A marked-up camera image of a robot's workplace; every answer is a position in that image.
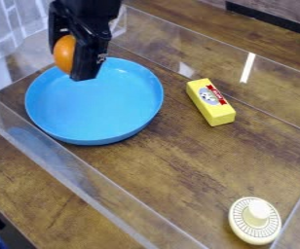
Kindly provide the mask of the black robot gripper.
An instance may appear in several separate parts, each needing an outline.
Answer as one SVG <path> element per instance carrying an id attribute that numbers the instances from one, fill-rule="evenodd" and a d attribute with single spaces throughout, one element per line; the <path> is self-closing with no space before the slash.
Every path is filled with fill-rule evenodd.
<path id="1" fill-rule="evenodd" d="M 118 17 L 123 0 L 52 0 L 48 7 L 48 46 L 75 36 L 74 81 L 94 79 L 107 57 L 111 31 L 108 23 Z"/>

